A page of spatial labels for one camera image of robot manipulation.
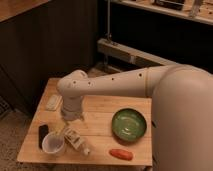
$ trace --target dark cabinet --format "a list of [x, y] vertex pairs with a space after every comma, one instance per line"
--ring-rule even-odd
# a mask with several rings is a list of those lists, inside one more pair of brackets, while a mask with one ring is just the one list
[[97, 0], [54, 0], [0, 23], [0, 95], [33, 113], [49, 77], [96, 56]]

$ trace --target shelf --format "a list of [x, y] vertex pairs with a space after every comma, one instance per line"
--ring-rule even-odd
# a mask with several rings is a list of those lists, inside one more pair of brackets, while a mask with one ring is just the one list
[[0, 0], [0, 22], [49, 1], [50, 0]]
[[125, 62], [132, 63], [139, 67], [147, 65], [177, 65], [178, 63], [146, 53], [119, 43], [108, 42], [106, 39], [98, 41], [98, 52], [113, 56]]
[[213, 25], [213, 2], [211, 0], [205, 1], [201, 5], [200, 12], [196, 17], [189, 17], [189, 12], [193, 6], [193, 0], [186, 0], [182, 11], [177, 11], [165, 7], [152, 5], [150, 0], [111, 0], [113, 3], [134, 7], [142, 10], [156, 12], [160, 14], [166, 14], [173, 17], [178, 17], [186, 20], [191, 20], [199, 23]]

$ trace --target black object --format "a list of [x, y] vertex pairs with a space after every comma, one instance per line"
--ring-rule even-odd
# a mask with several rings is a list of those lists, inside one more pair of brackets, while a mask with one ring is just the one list
[[38, 128], [38, 146], [42, 149], [42, 141], [44, 137], [49, 133], [48, 125], [41, 125]]
[[174, 10], [182, 10], [185, 0], [155, 0], [154, 4]]

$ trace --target green bowl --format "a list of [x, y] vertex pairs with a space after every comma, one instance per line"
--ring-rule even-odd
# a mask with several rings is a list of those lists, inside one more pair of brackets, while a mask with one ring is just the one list
[[143, 115], [130, 108], [124, 108], [115, 113], [112, 118], [112, 131], [120, 139], [135, 142], [142, 137], [147, 129]]

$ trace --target orange carrot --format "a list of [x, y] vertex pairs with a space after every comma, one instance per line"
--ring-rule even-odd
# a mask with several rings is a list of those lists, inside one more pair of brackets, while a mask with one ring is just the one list
[[132, 152], [122, 150], [122, 149], [111, 149], [109, 150], [109, 154], [123, 160], [132, 160], [133, 154]]

